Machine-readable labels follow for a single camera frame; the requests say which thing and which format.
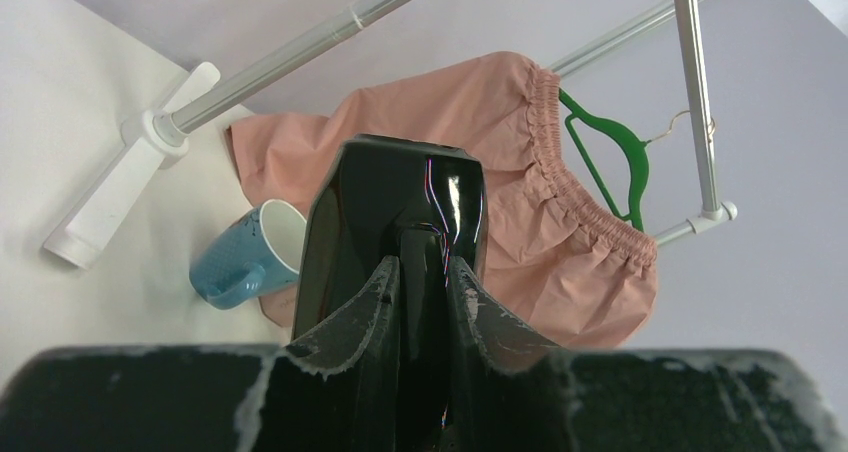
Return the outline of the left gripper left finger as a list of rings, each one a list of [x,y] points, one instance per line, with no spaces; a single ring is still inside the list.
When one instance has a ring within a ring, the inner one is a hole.
[[[287,346],[57,348],[1,395],[5,451],[392,451],[400,263]]]

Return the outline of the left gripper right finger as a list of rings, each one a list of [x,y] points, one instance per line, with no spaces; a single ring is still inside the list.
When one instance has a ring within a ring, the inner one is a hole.
[[[756,349],[564,348],[448,269],[461,451],[843,451],[810,377]]]

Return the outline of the blue mug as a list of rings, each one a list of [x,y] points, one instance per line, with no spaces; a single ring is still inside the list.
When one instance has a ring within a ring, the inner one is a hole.
[[[195,260],[189,269],[192,288],[211,306],[228,310],[297,284],[306,225],[290,203],[263,202]]]

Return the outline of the black mug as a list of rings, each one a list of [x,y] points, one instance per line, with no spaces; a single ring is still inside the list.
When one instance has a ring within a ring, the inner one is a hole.
[[[310,210],[293,332],[352,298],[380,261],[400,262],[398,440],[436,431],[448,402],[447,270],[485,260],[481,163],[464,150],[360,134],[345,141]]]

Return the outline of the light pink mug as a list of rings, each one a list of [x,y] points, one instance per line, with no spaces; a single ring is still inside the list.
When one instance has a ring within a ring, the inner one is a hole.
[[[281,328],[291,329],[296,311],[298,288],[292,285],[259,298],[262,313]]]

